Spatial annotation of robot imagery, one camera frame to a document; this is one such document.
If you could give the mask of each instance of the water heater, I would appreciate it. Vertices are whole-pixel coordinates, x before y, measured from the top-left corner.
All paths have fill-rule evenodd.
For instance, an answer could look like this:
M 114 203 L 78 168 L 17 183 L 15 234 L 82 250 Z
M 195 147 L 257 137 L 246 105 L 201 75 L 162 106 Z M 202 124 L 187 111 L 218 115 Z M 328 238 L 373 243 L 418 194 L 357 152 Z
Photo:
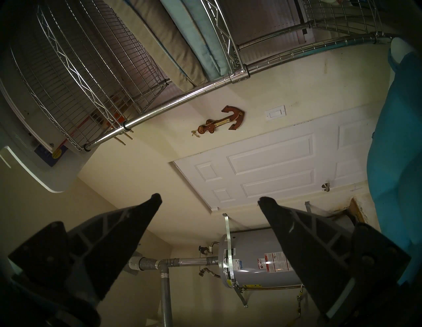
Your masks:
M 233 232 L 230 235 L 234 279 L 239 287 L 264 288 L 301 284 L 271 228 Z M 232 287 L 227 264 L 226 235 L 220 240 L 218 258 L 223 284 Z

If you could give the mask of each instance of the anchor wall decoration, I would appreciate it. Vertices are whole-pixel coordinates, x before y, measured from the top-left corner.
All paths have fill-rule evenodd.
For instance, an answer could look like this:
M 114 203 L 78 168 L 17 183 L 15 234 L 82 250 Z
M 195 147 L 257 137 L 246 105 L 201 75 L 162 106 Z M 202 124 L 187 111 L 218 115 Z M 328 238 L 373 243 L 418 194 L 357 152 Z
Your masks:
M 212 134 L 214 133 L 214 130 L 216 129 L 216 127 L 233 122 L 233 121 L 236 121 L 236 123 L 231 125 L 229 129 L 236 130 L 242 124 L 243 117 L 245 116 L 244 111 L 236 107 L 231 107 L 229 105 L 225 106 L 224 109 L 221 110 L 221 112 L 233 112 L 233 115 L 230 115 L 226 118 L 219 119 L 219 120 L 208 119 L 205 122 L 205 125 L 200 125 L 198 127 L 198 133 L 204 134 L 206 131 L 209 131 Z

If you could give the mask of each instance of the white door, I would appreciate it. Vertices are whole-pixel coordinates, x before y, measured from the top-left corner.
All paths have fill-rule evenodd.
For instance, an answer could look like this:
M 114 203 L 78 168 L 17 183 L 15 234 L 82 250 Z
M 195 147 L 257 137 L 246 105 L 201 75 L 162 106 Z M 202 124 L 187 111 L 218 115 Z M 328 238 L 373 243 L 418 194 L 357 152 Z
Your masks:
M 331 188 L 357 183 L 366 180 L 380 109 L 379 103 L 349 109 L 175 163 L 211 208 L 295 197 L 326 182 Z

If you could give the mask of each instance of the warning label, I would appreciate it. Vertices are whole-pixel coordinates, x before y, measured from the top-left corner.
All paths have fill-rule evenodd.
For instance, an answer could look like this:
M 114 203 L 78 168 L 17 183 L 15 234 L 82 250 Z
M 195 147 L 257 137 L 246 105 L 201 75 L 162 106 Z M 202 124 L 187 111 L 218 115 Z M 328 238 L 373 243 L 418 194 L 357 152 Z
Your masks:
M 267 273 L 280 273 L 293 270 L 283 252 L 265 253 L 265 258 L 258 259 L 258 269 L 266 269 Z
M 242 261 L 239 259 L 233 259 L 233 270 L 242 269 Z

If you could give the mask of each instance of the switch plate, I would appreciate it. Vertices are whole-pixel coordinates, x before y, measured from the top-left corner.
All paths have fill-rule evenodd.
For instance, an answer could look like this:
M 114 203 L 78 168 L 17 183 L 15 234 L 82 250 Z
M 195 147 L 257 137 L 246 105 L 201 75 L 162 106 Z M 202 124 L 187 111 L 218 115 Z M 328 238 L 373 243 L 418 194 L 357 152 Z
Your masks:
M 272 108 L 265 112 L 265 117 L 267 120 L 273 120 L 276 118 L 284 117 L 286 115 L 286 107 L 281 105 L 277 108 Z

